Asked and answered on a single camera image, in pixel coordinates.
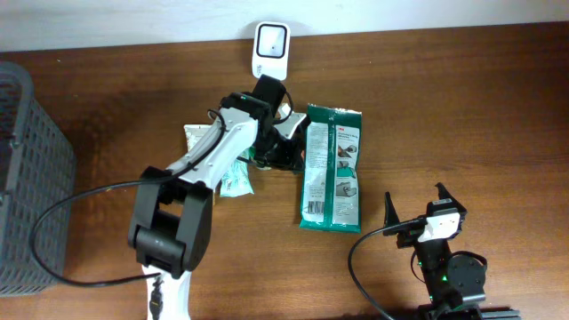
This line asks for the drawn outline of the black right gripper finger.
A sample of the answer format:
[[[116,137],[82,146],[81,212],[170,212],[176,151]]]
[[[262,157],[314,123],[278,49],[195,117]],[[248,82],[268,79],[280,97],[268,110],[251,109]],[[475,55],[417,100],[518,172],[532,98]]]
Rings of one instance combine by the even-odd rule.
[[[397,211],[392,202],[391,195],[389,192],[385,193],[384,200],[385,200],[384,226],[391,227],[396,224],[399,224],[400,220],[398,218]]]
[[[450,194],[442,182],[438,182],[435,187],[437,188],[438,199],[434,202],[434,205],[457,204],[455,198]]]

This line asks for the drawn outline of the teal tissue packet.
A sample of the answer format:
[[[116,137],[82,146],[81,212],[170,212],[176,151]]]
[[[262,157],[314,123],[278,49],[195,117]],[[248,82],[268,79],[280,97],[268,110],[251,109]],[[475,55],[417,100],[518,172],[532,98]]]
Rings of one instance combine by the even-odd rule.
[[[253,194],[247,163],[236,160],[221,178],[220,196],[239,197]]]

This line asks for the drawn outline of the green wipes package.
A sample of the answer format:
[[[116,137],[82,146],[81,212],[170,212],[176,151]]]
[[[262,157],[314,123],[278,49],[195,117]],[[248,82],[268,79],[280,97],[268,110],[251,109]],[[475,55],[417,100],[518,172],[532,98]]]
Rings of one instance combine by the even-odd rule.
[[[361,232],[357,167],[362,114],[345,108],[308,105],[300,227]]]

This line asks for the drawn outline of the white cream tube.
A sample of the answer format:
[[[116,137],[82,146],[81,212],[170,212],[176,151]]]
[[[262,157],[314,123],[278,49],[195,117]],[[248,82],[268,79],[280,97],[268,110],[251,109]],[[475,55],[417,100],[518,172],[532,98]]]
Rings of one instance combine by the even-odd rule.
[[[209,124],[185,124],[183,126],[188,151],[190,151],[211,128]]]

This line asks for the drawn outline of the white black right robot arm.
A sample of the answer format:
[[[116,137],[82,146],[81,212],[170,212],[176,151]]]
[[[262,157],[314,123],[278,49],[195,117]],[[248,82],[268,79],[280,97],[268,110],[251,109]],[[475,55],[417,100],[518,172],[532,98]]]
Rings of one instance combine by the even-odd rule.
[[[419,319],[519,319],[511,308],[482,309],[487,259],[468,251],[452,252],[449,241],[461,232],[468,213],[446,187],[436,184],[438,199],[413,220],[401,221],[390,193],[385,194],[384,236],[395,236],[399,249],[412,248],[430,303],[418,307]]]

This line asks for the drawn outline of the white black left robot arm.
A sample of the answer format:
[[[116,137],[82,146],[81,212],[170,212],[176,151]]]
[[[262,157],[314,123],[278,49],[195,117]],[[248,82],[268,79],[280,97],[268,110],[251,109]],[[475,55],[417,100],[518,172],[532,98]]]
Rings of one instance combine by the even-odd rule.
[[[148,318],[189,317],[190,278],[210,242],[214,191],[243,152],[252,148],[259,168],[304,171],[309,120],[277,114],[288,95],[281,81],[261,76],[251,92],[221,99],[212,126],[185,156],[140,176],[127,242],[147,278]]]

